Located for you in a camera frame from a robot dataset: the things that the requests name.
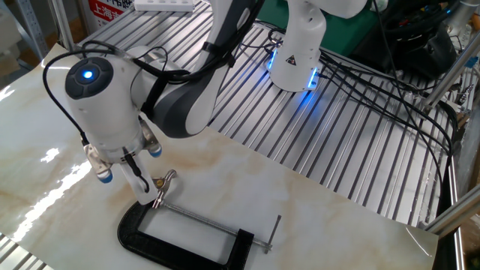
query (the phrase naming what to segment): cable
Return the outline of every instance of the cable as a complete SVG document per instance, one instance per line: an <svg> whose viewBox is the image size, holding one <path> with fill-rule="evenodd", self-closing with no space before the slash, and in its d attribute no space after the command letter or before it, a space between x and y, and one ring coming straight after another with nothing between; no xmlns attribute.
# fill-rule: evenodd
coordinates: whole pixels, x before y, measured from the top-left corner
<svg viewBox="0 0 480 270"><path fill-rule="evenodd" d="M393 61L393 56L392 56L392 52L390 51L390 48L389 48L389 42L387 41L387 38L386 38L386 35L385 35L385 29L383 28L383 23L382 23L382 17L380 16L380 12L379 12L379 9L378 9L378 6L377 6L377 0L373 0L373 5L375 6L375 11L376 11L376 17L378 19L378 23L379 23L379 26L380 26L380 31L382 32L382 39L383 39L383 43L385 45L385 48L387 50L387 53L388 53L388 57L390 58L390 62L391 62L391 68L393 69L393 75L394 75L394 78L395 78L395 82L397 83L397 86L400 85L400 83L398 82L398 77L397 77L397 70L395 68L395 63ZM397 91L398 91L398 94L400 95L400 97L402 96L401 94L401 90L400 88L397 87ZM401 98L401 103L403 104L403 107L405 107L405 110L406 110L406 113L407 115L409 116L409 119L412 121L412 123L415 125L415 129L417 131L420 130L419 126L417 125L417 123L415 122L415 119L413 118L412 114L410 113L409 111L409 108L407 106L407 103L406 101ZM421 136L421 139L425 142L425 145L427 146L428 148L428 151L432 154L432 158L433 158L433 162L435 163L435 166L436 166L436 173L438 174L438 177L439 177L439 180L440 182L443 182L443 179L442 179L442 174L440 173L440 165L438 163L438 160L437 158L435 157L435 153L434 153L434 150L430 147L430 145L428 144L428 141L427 139L425 138L425 136L423 135L423 133L419 133L420 136Z"/></svg>
<svg viewBox="0 0 480 270"><path fill-rule="evenodd" d="M108 44L107 42L99 41L99 40L87 40L84 44L82 44L82 50L87 50L87 46L89 44L97 44L103 47L108 48L112 53L117 53L120 49L112 44ZM86 52L82 53L83 58L87 58Z"/></svg>
<svg viewBox="0 0 480 270"><path fill-rule="evenodd" d="M460 50L458 51L458 53L462 53L464 51L464 49L462 48L462 43L460 42L460 38L458 37L458 34L456 34L454 36L450 36L450 38L457 38L458 45L460 46Z"/></svg>
<svg viewBox="0 0 480 270"><path fill-rule="evenodd" d="M42 79L43 79L43 85L45 86L45 90L46 90L46 93L50 96L50 98L52 99L53 103L55 103L55 105L65 114L65 116L67 116L68 120L70 120L70 122L72 122L72 124L75 126L75 128L80 132L80 136L82 137L82 144L84 146L88 145L89 144L89 140L87 139L86 135L85 135L85 132L83 131L83 129L78 125L78 123L75 121L75 119L67 112L67 110L60 104L60 102L56 99L56 97L53 95L52 91L50 90L50 87L48 86L48 81L47 81L47 74L48 74L48 70L49 68L55 64L57 61L65 58L65 57L68 57L68 56L74 56L74 55L77 55L77 54L85 54L85 53L106 53L106 54L114 54L114 52L112 51L109 51L109 50L105 50L105 49L81 49L79 51L76 51L76 52L66 52L66 53L63 53L59 56L56 56L54 59L50 60L46 65L45 65L45 68L43 69L43 76L42 76Z"/></svg>
<svg viewBox="0 0 480 270"><path fill-rule="evenodd" d="M168 52L165 48L163 48L162 46L155 46L151 49L149 49L147 52L145 52L144 54L142 54L141 56L137 57L136 59L141 59L143 56L146 56L148 55L152 50L156 50L156 49L162 49L163 52L165 53L165 63L163 63L163 67L162 67L162 71L165 71L165 67L167 66L167 62L168 62Z"/></svg>
<svg viewBox="0 0 480 270"><path fill-rule="evenodd" d="M353 85L351 85L350 83L348 83L342 76L340 76L333 68L329 67L328 65L326 65L325 62L323 62L323 64L333 73L333 76L336 77L337 79L341 80L341 82L343 84L345 84L346 86L348 86L349 88L351 88L357 95L360 95L362 99L365 99L366 101L368 101L369 103L365 103L364 101L358 99L357 97L353 97L352 94L350 94L347 90L343 89L341 87L340 84L338 84L337 82L335 82L333 79L331 80L331 82L333 84L335 84L340 90L342 90L343 92L345 92L350 98L352 98L354 101L357 101L359 102L360 104L366 106L366 107L369 107L371 108L372 110L375 110L376 112L378 112L380 115L382 116L387 116L389 117L390 119L402 124L402 125L406 125L407 127L409 128L415 128L415 126L413 126L412 124L410 124L409 122L406 122L404 121L402 118L398 117L397 115L387 111L385 108L382 108L380 105L378 105L377 103L375 103L373 100L371 100L370 98L366 97L364 94L360 93L357 89L355 89L355 87ZM319 75L320 77L322 78L326 78L326 79L330 79L328 78L327 76L323 76L323 75ZM423 130L418 130L419 132L422 132L425 136L427 136L429 139L433 140L435 143L439 144L440 147L442 147L442 149L449 153L450 152L450 149L448 149L447 147L445 147L438 139L434 138L433 136L431 136L430 134L426 133L425 131Z"/></svg>
<svg viewBox="0 0 480 270"><path fill-rule="evenodd" d="M365 85L365 86L370 86L372 89L376 89L377 91L379 92L382 92L383 94L389 96L390 98L393 98L395 99L396 101L403 101L403 98L401 97L398 97L397 95L394 95L382 88L380 88L379 86L377 85L374 85L373 83L371 82L368 82L367 80L361 78L360 76L357 76L355 75L354 73L350 72L348 69L344 68L341 66L341 64L337 63L333 58L331 58L330 56L328 56L328 54L326 53L323 53L322 54L322 58L325 59L326 61L332 63L333 65L339 67L345 74L347 74L349 77L352 77L354 79L356 79L357 81L359 81L361 84ZM438 124L435 120L433 120L429 115L423 113L420 109L418 109L417 107L413 106L412 104L410 103L406 103L405 104L411 109L411 110L414 110L416 113L418 113L420 116L422 116L424 119L427 119L429 122L431 122L441 133L442 135L445 137L445 139L447 140L447 143L448 143L448 147L450 149L452 149L452 140L450 139L450 136L447 134L447 132L443 129L443 127Z"/></svg>

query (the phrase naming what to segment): metal frame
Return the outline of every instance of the metal frame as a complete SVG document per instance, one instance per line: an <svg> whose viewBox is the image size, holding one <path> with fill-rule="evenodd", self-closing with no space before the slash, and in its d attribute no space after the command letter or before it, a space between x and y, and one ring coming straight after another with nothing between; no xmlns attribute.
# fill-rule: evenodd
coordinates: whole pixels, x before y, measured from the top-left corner
<svg viewBox="0 0 480 270"><path fill-rule="evenodd" d="M442 78L438 86L431 92L431 94L424 100L425 110L431 110L443 98L445 93L452 87L455 80L465 69L465 64L472 56L476 56L480 50L480 31L470 41L465 50L458 56L455 63L450 67L450 70Z"/></svg>
<svg viewBox="0 0 480 270"><path fill-rule="evenodd" d="M65 13L65 7L62 0L48 0L50 8L55 16L55 23L57 23L58 35L61 38L61 42L65 49L68 51L75 50L74 39L72 38L72 32L70 25L68 24L67 14Z"/></svg>
<svg viewBox="0 0 480 270"><path fill-rule="evenodd" d="M44 36L42 35L42 32L40 30L37 17L32 10L32 5L30 4L29 0L16 0L16 3L19 5L19 9L22 12L25 22L27 23L28 31L30 32L31 36L19 23L17 18L15 18L8 6L5 4L4 0L0 0L0 9L8 12L13 17L13 19L15 20L16 28L22 36L22 39L28 44L31 50L33 50L34 54L38 57L38 59L41 60L47 55L49 50L47 44L45 43Z"/></svg>

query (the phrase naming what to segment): metal pole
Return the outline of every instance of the metal pole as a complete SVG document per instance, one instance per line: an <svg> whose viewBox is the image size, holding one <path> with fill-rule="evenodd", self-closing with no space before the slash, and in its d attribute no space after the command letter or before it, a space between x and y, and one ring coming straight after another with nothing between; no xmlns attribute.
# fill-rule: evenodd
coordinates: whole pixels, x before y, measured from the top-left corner
<svg viewBox="0 0 480 270"><path fill-rule="evenodd" d="M70 25L68 25L67 14L63 6L62 0L49 0L49 5L53 7L53 13L58 22L58 28L60 29L59 35L61 35L61 42L68 51L75 50L74 39L72 38L72 32L70 31Z"/></svg>
<svg viewBox="0 0 480 270"><path fill-rule="evenodd" d="M480 211L480 184L428 224L425 230L442 238L478 211Z"/></svg>
<svg viewBox="0 0 480 270"><path fill-rule="evenodd" d="M465 64L470 60L470 57L476 55L480 50L480 31L477 32L472 41L466 46L465 50L458 56L457 61L450 67L450 70L445 74L442 81L431 92L431 94L424 100L424 108L431 110L443 98L443 95L452 87L455 80L464 71Z"/></svg>
<svg viewBox="0 0 480 270"><path fill-rule="evenodd" d="M220 224L220 223L218 223L218 222L216 222L216 221L209 220L208 218L202 217L201 215L198 215L198 214L195 214L195 213L193 213L193 212L190 212L190 211L188 211L188 210L186 210L186 209L183 209L182 207L179 207L179 206L173 205L173 204L169 204L169 203L167 203L167 202L165 202L165 201L162 202L162 206L165 206L165 207L167 207L168 209L170 209L170 210L172 210L172 211L174 211L174 212L176 212L176 213L179 213L179 214L181 214L181 215L184 215L184 216L186 216L186 217L188 217L188 218L193 218L194 220L199 221L199 222L201 222L201 223L203 223L203 224L209 225L210 227L214 227L215 229L218 229L218 230L220 230L220 231L222 231L222 232L224 232L224 233L228 233L228 234L230 234L231 236L237 236L237 232L236 232L234 229L232 229L232 228L230 228L230 227L228 227L228 226L225 226L225 225L223 225L223 224ZM267 249L267 250L269 250L269 251L272 250L272 244L265 243L264 241L259 240L258 238L253 238L253 243L254 243L254 244L257 244L257 245L259 245L260 247L265 248L265 249Z"/></svg>

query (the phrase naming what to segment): white marble tabletop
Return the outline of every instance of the white marble tabletop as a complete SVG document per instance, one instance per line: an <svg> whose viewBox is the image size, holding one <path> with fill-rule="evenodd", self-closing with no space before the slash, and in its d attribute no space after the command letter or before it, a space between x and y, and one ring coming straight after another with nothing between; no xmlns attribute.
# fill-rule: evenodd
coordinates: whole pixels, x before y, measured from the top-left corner
<svg viewBox="0 0 480 270"><path fill-rule="evenodd" d="M56 46L47 59L64 52ZM49 84L65 104L60 61ZM41 82L42 65L0 91L0 232L54 269L162 269L125 250L117 227L135 202L114 166L100 183L79 135ZM431 269L437 237L378 214L269 160L212 129L168 139L153 124L161 157L140 157L153 176L178 172L166 200L268 241L252 246L246 269ZM151 210L141 230L225 263L233 237L166 209Z"/></svg>

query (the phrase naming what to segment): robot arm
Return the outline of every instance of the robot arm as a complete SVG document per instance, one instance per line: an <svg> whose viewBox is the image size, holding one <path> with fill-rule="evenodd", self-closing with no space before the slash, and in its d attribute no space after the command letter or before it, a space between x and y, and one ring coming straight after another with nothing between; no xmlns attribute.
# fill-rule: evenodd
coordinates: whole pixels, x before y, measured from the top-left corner
<svg viewBox="0 0 480 270"><path fill-rule="evenodd" d="M138 63L116 55L85 58L67 75L67 100L73 117L90 142L84 149L98 178L110 182L113 177L110 167L120 164L141 204L154 200L157 188L138 154L147 149L157 157L161 146L148 125L140 119L140 110L168 137L185 138L202 131L212 115L229 65L204 67L219 56L225 57L229 53L226 46L238 45L244 35L239 29L250 28L263 0L210 2L214 13L213 26L195 67L196 71L205 71L202 76L182 84L170 84L168 76L162 74L180 70L175 64L165 63L165 59L162 62L162 58L153 59L151 66L158 70L166 65L166 73L153 76L142 70ZM142 56L142 61L147 61L155 57L154 53L144 55L148 50L146 47L134 48L128 54Z"/></svg>
<svg viewBox="0 0 480 270"><path fill-rule="evenodd" d="M290 92L315 89L314 75L321 69L319 47L327 28L321 10L347 19L360 12L366 1L288 0L286 34L270 65L272 82Z"/></svg>

